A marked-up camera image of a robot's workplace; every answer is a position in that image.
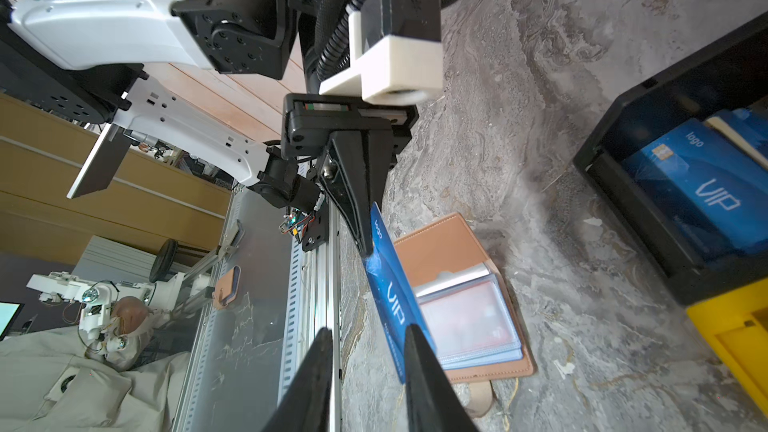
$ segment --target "yellow box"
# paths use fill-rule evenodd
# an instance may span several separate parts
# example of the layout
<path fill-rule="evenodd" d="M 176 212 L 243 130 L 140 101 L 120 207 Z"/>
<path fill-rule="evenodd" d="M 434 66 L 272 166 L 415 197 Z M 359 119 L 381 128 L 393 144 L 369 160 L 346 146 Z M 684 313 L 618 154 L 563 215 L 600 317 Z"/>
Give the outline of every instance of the yellow box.
<path fill-rule="evenodd" d="M 689 307 L 688 316 L 768 415 L 768 278 Z"/>

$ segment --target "brown leather pad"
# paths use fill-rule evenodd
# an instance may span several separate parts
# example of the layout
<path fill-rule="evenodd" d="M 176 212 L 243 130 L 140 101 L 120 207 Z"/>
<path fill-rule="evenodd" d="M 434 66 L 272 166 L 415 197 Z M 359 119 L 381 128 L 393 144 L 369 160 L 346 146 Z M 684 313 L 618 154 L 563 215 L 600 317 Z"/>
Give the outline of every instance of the brown leather pad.
<path fill-rule="evenodd" d="M 240 284 L 240 267 L 235 265 L 229 272 L 222 275 L 216 281 L 214 290 L 214 307 L 221 310 L 225 308 L 237 297 L 237 289 Z"/>
<path fill-rule="evenodd" d="M 525 377 L 535 372 L 531 351 L 525 341 L 520 321 L 512 307 L 504 278 L 467 225 L 464 217 L 455 212 L 438 221 L 395 240 L 395 250 L 408 276 L 411 287 L 418 287 L 437 279 L 440 272 L 461 272 L 484 262 L 496 274 L 504 301 L 520 336 L 523 359 L 501 364 L 483 365 L 447 370 L 451 382 L 478 382 L 514 377 Z"/>

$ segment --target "monitor screen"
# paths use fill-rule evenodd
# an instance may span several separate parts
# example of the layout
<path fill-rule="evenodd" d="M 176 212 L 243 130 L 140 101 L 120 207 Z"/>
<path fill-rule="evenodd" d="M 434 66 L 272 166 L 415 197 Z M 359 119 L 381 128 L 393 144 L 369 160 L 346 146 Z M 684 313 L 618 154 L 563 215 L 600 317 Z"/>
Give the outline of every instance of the monitor screen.
<path fill-rule="evenodd" d="M 11 324 L 16 319 L 18 312 L 22 310 L 24 304 L 10 304 L 0 302 L 0 340 L 2 340 L 11 329 Z"/>

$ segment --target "transparent plastic pocket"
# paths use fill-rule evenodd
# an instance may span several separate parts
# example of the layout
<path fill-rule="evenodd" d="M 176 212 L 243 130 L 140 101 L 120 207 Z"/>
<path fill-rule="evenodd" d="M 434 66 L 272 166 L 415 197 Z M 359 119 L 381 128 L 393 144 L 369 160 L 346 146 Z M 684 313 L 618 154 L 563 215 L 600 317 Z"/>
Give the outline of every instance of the transparent plastic pocket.
<path fill-rule="evenodd" d="M 507 310 L 495 274 L 470 269 L 433 283 L 417 301 L 445 369 L 497 364 L 522 358 L 520 338 Z M 469 280 L 462 282 L 462 274 Z"/>

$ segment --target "metal panel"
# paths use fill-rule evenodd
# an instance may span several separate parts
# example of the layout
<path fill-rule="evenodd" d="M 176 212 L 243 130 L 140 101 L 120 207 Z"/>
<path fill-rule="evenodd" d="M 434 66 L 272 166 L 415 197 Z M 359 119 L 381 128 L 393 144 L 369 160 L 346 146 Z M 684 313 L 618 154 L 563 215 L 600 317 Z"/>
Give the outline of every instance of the metal panel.
<path fill-rule="evenodd" d="M 288 390 L 317 331 L 324 327 L 330 329 L 333 332 L 334 374 L 331 382 L 328 430 L 341 430 L 341 384 L 338 373 L 341 369 L 339 329 L 341 215 L 333 204 L 329 204 L 328 210 L 328 242 L 316 250 L 307 252 L 295 262 L 293 260 L 295 255 L 292 256 L 279 398 L 282 398 Z M 299 266 L 300 270 L 296 272 L 294 267 Z"/>
<path fill-rule="evenodd" d="M 113 123 L 107 124 L 101 131 L 94 148 L 67 192 L 67 198 L 84 196 L 109 187 L 132 142 L 123 132 L 125 129 Z"/>
<path fill-rule="evenodd" d="M 277 407 L 291 242 L 277 229 L 283 209 L 251 190 L 236 194 L 224 228 L 236 219 L 245 234 L 216 278 L 239 265 L 237 298 L 203 310 L 175 430 L 260 430 Z"/>

